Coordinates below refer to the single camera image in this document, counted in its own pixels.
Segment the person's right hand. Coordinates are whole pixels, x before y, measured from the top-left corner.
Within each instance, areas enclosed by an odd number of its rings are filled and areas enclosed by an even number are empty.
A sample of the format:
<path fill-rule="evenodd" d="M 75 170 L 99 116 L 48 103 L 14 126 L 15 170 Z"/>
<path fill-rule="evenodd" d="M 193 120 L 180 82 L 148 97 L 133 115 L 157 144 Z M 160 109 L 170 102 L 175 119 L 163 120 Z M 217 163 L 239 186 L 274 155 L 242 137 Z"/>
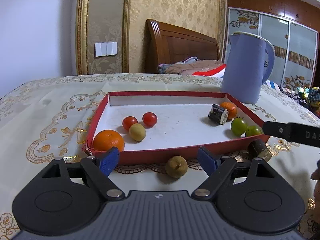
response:
<path fill-rule="evenodd" d="M 317 168 L 311 175 L 312 180 L 320 180 L 320 160 L 317 161 Z"/>

